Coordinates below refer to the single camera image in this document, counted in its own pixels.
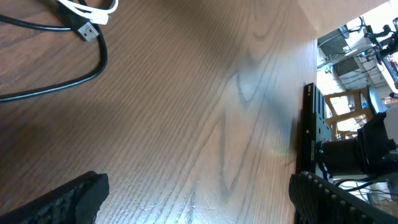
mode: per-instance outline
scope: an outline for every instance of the usb connector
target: usb connector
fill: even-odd
[[[97,37],[100,33],[94,28],[89,19],[81,17],[71,11],[69,8],[59,3],[58,12],[62,17],[62,21],[66,26],[70,26],[72,30],[78,34],[83,40],[90,41]]]

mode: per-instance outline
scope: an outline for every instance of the power cord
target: power cord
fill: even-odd
[[[85,0],[79,0],[81,5],[87,6],[87,3]],[[89,41],[93,39],[94,37],[97,38],[98,40],[98,45],[99,45],[99,64],[96,66],[96,68],[87,73],[86,75],[83,75],[79,78],[74,78],[72,80],[42,87],[42,88],[36,88],[33,90],[27,90],[27,91],[21,91],[18,93],[10,93],[10,94],[5,94],[5,95],[0,95],[0,103],[5,103],[5,102],[10,102],[10,101],[16,101],[16,100],[23,100],[26,98],[30,98],[33,96],[39,96],[47,93],[52,93],[55,91],[60,91],[64,90],[66,88],[70,88],[73,86],[77,86],[79,84],[82,84],[84,82],[87,82],[95,77],[97,77],[99,74],[101,74],[108,62],[108,51],[106,48],[106,43],[103,37],[103,34],[101,32],[101,29],[98,25],[92,24],[89,19],[81,17],[77,14],[75,14],[73,11],[71,11],[69,8],[64,6],[63,4],[58,4],[58,12],[60,13],[61,17],[63,18],[63,22],[67,25],[65,27],[62,26],[48,26],[48,25],[42,25],[42,24],[34,24],[31,22],[26,22],[26,21],[20,21],[18,19],[14,19],[11,17],[7,17],[4,15],[0,15],[0,21],[5,22],[8,24],[12,24],[15,26],[20,26],[20,27],[25,27],[29,29],[35,29],[35,30],[43,30],[43,31],[52,31],[52,32],[67,32],[67,31],[74,31],[78,35],[81,36],[86,41]]]

